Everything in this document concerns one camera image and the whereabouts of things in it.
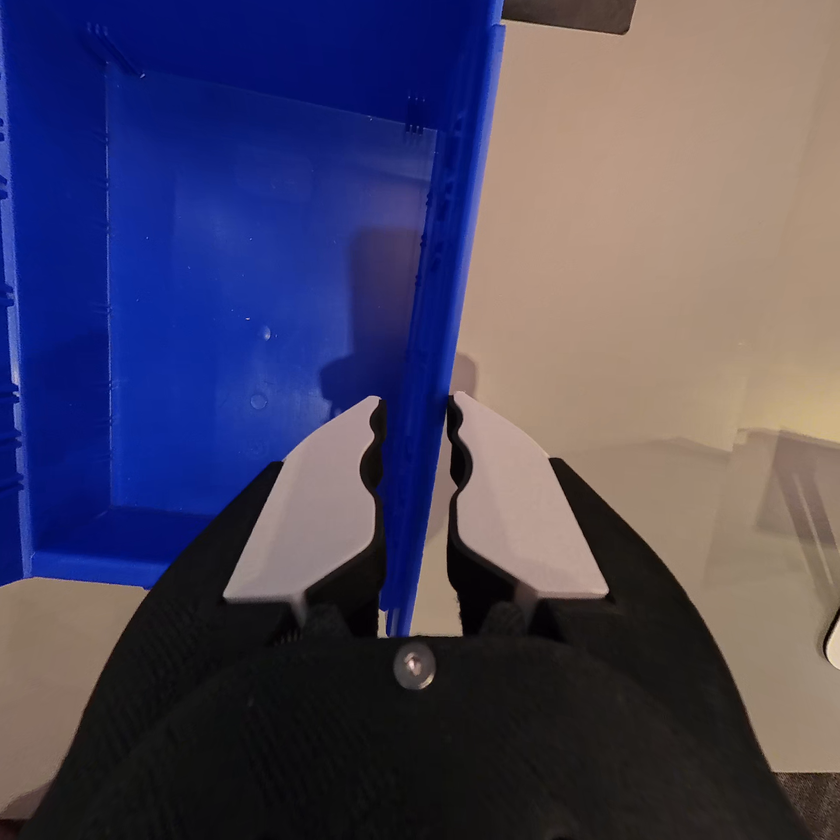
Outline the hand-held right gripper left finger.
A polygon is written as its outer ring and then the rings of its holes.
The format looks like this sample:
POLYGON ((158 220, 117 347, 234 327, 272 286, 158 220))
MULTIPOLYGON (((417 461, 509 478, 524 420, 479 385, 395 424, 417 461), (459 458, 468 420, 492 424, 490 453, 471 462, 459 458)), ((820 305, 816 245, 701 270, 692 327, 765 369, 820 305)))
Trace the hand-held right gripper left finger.
POLYGON ((290 451, 224 590, 234 605, 283 604, 302 626, 333 605, 377 624, 386 575, 386 403, 369 395, 290 451))

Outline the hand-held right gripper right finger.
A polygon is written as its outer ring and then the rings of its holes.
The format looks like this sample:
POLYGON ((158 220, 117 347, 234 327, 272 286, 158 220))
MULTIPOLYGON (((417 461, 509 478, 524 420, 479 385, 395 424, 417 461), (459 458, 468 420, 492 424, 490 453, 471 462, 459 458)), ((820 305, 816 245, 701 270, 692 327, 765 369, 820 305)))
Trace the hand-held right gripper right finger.
POLYGON ((528 627, 542 602, 595 601, 607 582, 548 453, 466 392, 448 398, 447 575, 463 635, 498 604, 528 627))

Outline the blue plastic bin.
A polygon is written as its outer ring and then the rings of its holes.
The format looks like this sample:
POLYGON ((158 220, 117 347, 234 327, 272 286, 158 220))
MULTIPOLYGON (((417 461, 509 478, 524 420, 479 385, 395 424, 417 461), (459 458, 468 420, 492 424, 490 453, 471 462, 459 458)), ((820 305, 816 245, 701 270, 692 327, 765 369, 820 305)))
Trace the blue plastic bin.
POLYGON ((386 401, 416 600, 503 2, 2 2, 2 584, 150 588, 386 401))

